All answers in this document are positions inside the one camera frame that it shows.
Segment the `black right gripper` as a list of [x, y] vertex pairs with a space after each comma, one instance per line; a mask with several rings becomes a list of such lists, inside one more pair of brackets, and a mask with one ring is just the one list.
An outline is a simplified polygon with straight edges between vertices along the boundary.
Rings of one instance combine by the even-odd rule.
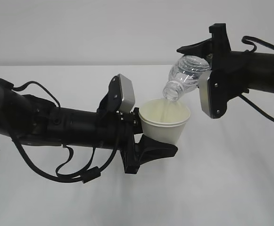
[[250, 51], [233, 51], [231, 49], [225, 23], [211, 25], [209, 32], [211, 39], [182, 46], [176, 52], [200, 58], [206, 58], [212, 54], [211, 70], [217, 71], [218, 77], [222, 77], [220, 80], [226, 88], [228, 101], [243, 93], [249, 93], [244, 75]]

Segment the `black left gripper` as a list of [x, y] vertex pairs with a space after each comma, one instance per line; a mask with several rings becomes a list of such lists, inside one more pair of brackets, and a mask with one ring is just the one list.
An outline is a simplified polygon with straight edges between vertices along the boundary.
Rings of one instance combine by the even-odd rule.
[[136, 174], [139, 167], [150, 161], [174, 157], [178, 147], [173, 144], [156, 141], [142, 135], [136, 144], [134, 135], [142, 134], [139, 108], [135, 107], [130, 113], [119, 113], [120, 151], [124, 172]]

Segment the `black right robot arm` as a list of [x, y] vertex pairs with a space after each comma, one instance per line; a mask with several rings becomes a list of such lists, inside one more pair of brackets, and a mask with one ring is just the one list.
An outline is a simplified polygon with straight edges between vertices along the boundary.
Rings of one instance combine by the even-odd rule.
[[226, 24], [209, 27], [211, 38], [182, 46], [178, 53], [206, 59], [211, 73], [206, 85], [211, 105], [226, 105], [230, 99], [250, 89], [274, 93], [274, 45], [252, 36], [243, 36], [242, 43], [253, 48], [233, 51]]

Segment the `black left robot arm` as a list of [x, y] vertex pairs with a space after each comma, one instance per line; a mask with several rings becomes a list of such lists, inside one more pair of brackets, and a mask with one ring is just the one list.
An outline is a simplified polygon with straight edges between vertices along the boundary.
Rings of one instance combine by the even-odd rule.
[[[37, 174], [61, 183], [87, 182], [101, 175], [120, 152], [124, 171], [136, 174], [147, 162], [175, 156], [177, 147], [145, 135], [139, 109], [135, 107], [132, 82], [122, 75], [113, 77], [108, 92], [95, 112], [61, 107], [51, 100], [21, 95], [28, 84], [15, 87], [0, 79], [0, 134], [11, 138], [27, 165]], [[87, 163], [71, 174], [50, 175], [34, 165], [24, 146], [62, 146], [73, 157], [73, 146], [110, 149], [101, 167]]]

